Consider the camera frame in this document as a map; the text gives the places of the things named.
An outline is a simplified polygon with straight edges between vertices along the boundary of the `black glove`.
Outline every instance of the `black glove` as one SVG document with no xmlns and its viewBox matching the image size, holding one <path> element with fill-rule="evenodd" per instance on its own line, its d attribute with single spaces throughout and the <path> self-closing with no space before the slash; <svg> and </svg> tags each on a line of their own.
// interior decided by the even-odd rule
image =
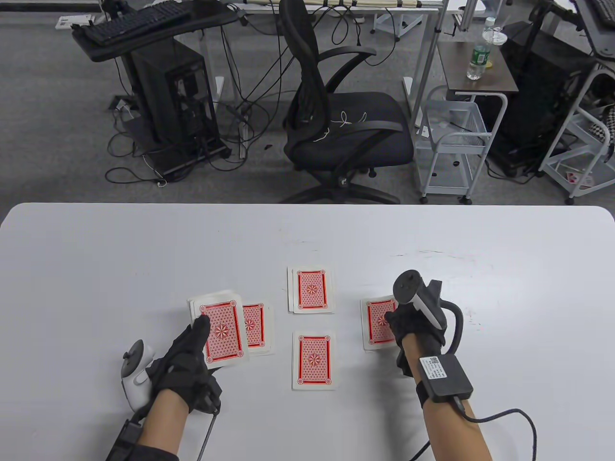
<svg viewBox="0 0 615 461">
<path fill-rule="evenodd" d="M 403 352 L 402 339 L 409 334 L 418 337 L 421 348 L 426 355 L 439 355 L 442 353 L 442 346 L 445 344 L 443 329 L 437 329 L 425 317 L 416 310 L 412 303 L 400 304 L 393 312 L 384 314 L 384 318 L 389 322 L 389 327 L 395 336 L 395 341 L 401 351 L 397 356 L 397 366 L 401 368 L 404 375 L 412 376 L 410 365 Z"/>
<path fill-rule="evenodd" d="M 203 348 L 209 338 L 210 320 L 198 317 L 180 334 L 162 358 L 146 369 L 152 382 L 151 402 L 162 389 L 178 394 L 192 411 L 209 383 Z"/>
</svg>

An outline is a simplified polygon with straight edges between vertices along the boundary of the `white vr controller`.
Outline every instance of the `white vr controller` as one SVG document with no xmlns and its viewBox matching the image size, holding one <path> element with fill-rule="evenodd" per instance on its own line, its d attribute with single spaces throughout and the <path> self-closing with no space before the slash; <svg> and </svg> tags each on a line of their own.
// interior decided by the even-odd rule
<svg viewBox="0 0 615 461">
<path fill-rule="evenodd" d="M 149 403 L 152 383 L 145 369 L 154 361 L 154 350 L 140 339 L 124 353 L 122 365 L 122 387 L 132 411 Z"/>
</svg>

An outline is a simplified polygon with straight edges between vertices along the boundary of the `playing card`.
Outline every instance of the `playing card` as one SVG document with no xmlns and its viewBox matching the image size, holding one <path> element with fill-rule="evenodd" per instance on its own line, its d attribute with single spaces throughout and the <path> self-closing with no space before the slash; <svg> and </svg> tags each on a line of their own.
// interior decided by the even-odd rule
<svg viewBox="0 0 615 461">
<path fill-rule="evenodd" d="M 338 386 L 335 368 L 335 335 L 293 334 L 293 389 L 333 390 Z"/>
<path fill-rule="evenodd" d="M 361 300 L 361 324 L 363 325 L 363 348 L 365 350 L 395 346 L 395 337 L 384 314 L 393 312 L 397 306 L 398 303 L 393 295 Z"/>
<path fill-rule="evenodd" d="M 244 304 L 245 332 L 250 355 L 273 353 L 273 311 L 269 304 Z"/>
<path fill-rule="evenodd" d="M 292 269 L 293 312 L 333 313 L 333 273 L 322 267 Z"/>
<path fill-rule="evenodd" d="M 194 318 L 208 315 L 211 321 L 209 339 L 203 355 L 208 366 L 225 366 L 248 360 L 248 339 L 245 330 L 241 297 L 226 290 L 188 301 Z"/>
</svg>

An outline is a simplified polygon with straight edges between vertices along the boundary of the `red playing card back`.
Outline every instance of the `red playing card back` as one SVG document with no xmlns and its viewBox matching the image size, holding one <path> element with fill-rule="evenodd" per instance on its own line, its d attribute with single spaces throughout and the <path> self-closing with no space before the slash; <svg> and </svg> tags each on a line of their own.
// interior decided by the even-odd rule
<svg viewBox="0 0 615 461">
<path fill-rule="evenodd" d="M 297 271 L 299 309 L 326 309 L 327 280 L 324 270 Z"/>
<path fill-rule="evenodd" d="M 331 384 L 331 338 L 299 337 L 298 384 Z"/>
<path fill-rule="evenodd" d="M 264 347 L 264 316 L 264 305 L 249 304 L 244 306 L 245 332 L 248 336 L 248 347 Z"/>
<path fill-rule="evenodd" d="M 395 299 L 367 303 L 367 319 L 370 325 L 370 344 L 383 344 L 395 340 L 389 322 L 384 318 L 387 312 L 397 309 Z"/>
<path fill-rule="evenodd" d="M 205 343 L 207 363 L 216 363 L 232 357 L 243 357 L 239 339 L 237 303 L 225 301 L 219 304 L 202 305 L 200 312 L 209 316 L 212 330 Z"/>
</svg>

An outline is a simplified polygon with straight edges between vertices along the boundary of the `gray carpet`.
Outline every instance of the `gray carpet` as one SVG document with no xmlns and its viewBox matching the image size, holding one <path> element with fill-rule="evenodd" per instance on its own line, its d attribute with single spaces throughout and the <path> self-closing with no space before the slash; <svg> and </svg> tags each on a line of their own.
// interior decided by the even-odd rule
<svg viewBox="0 0 615 461">
<path fill-rule="evenodd" d="M 531 5 L 516 0 L 503 7 L 498 22 L 510 15 L 509 22 L 526 19 Z M 238 171 L 216 171 L 209 164 L 195 168 L 184 181 L 157 187 L 151 183 L 117 185 L 105 181 L 109 168 L 125 166 L 140 175 L 151 171 L 139 159 L 115 159 L 106 153 L 114 133 L 111 114 L 106 110 L 111 97 L 122 87 L 113 61 L 92 63 L 73 42 L 69 31 L 54 29 L 59 14 L 0 13 L 0 220 L 20 202 L 278 202 L 282 198 L 315 185 L 307 174 L 293 171 L 282 151 L 285 134 L 281 120 L 292 93 L 282 94 L 282 103 L 271 129 L 250 149 L 248 162 Z M 265 28 L 267 18 L 255 22 Z M 318 26 L 321 49 L 332 46 L 331 32 L 336 20 L 327 17 Z M 337 40 L 345 31 L 336 32 Z M 411 76 L 419 49 L 422 27 L 409 32 L 397 43 L 395 52 L 376 68 L 357 68 L 342 84 L 340 91 L 379 90 L 391 94 L 403 107 L 402 76 Z M 467 34 L 455 40 L 472 39 L 481 30 L 475 23 Z M 362 26 L 361 41 L 386 56 L 392 36 L 383 32 L 371 35 L 371 17 Z M 452 30 L 450 18 L 445 31 Z M 226 27 L 234 51 L 244 94 L 256 84 L 277 57 L 277 38 L 263 36 L 238 23 Z M 558 36 L 580 48 L 585 38 L 572 26 L 561 24 Z M 209 34 L 211 59 L 217 75 L 229 76 L 219 31 Z M 344 44 L 356 44 L 351 29 Z M 342 59 L 332 59 L 321 67 L 327 78 Z M 271 78 L 276 78 L 272 71 Z M 300 80 L 298 65 L 285 74 L 282 90 L 295 89 Z M 428 88 L 443 83 L 442 69 L 436 57 Z M 262 87 L 260 94 L 269 85 Z M 225 85 L 224 99 L 232 97 Z M 276 99 L 263 105 L 273 112 Z M 222 117 L 221 125 L 228 123 Z M 116 151 L 128 148 L 124 140 Z M 216 162 L 220 168 L 231 164 Z M 398 195 L 402 203 L 417 203 L 419 193 L 413 165 L 382 168 L 374 179 L 363 176 L 359 183 Z M 501 181 L 483 174 L 473 196 L 476 204 L 559 205 L 565 194 L 551 179 L 535 178 L 524 186 Z M 430 203 L 456 203 L 453 196 L 433 196 Z M 599 205 L 615 213 L 615 188 L 604 189 L 577 199 L 579 205 Z"/>
</svg>

